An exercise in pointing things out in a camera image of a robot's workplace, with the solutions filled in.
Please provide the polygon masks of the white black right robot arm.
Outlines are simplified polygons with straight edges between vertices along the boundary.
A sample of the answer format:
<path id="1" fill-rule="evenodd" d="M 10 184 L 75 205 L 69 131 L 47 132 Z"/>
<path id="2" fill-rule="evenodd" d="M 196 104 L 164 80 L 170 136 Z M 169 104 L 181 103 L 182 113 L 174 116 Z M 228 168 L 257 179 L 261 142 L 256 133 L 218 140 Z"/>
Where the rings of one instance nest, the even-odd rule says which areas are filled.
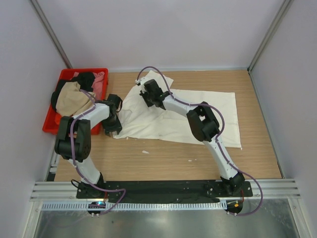
<path id="1" fill-rule="evenodd" d="M 207 146 L 216 161 L 225 194 L 235 196 L 239 193 L 245 177 L 222 142 L 220 134 L 223 129 L 213 113 L 215 108 L 206 102 L 193 104 L 181 101 L 170 90 L 164 92 L 154 79 L 143 77 L 136 80 L 136 85 L 141 87 L 140 96 L 148 107 L 155 106 L 187 118 L 192 135 Z"/>

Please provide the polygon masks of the white t-shirt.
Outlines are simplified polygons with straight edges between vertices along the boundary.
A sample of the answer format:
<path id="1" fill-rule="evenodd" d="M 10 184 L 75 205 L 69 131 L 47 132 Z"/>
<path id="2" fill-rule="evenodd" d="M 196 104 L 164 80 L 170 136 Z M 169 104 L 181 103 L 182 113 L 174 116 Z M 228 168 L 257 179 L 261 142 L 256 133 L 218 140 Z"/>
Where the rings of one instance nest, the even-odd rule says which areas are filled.
<path id="1" fill-rule="evenodd" d="M 206 102 L 219 122 L 221 135 L 218 140 L 225 147 L 242 147 L 235 93 L 172 89 L 173 79 L 152 70 L 143 79 L 155 80 L 163 92 L 171 92 L 174 96 L 166 98 L 168 104 L 164 108 L 148 107 L 141 96 L 143 86 L 133 86 L 123 100 L 118 115 L 122 131 L 114 135 L 115 139 L 129 137 L 200 144 L 191 125 L 204 124 L 207 119 L 205 115 L 195 116 L 193 110 L 197 104 Z"/>

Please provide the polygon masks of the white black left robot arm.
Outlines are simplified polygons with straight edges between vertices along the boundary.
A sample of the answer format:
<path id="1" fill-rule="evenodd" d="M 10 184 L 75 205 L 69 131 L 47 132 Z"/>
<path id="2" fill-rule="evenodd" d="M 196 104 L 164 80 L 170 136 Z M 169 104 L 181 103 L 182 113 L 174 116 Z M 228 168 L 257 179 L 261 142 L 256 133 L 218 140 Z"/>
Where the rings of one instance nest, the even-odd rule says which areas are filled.
<path id="1" fill-rule="evenodd" d="M 88 93 L 85 94 L 93 105 L 84 112 L 60 120 L 54 150 L 75 168 L 81 178 L 80 190 L 88 189 L 94 198 L 100 198 L 105 192 L 102 173 L 94 165 L 91 153 L 91 130 L 101 123 L 105 135 L 119 134 L 122 125 L 118 113 L 122 107 L 122 99 L 115 94 L 109 94 L 106 100 L 94 101 Z"/>

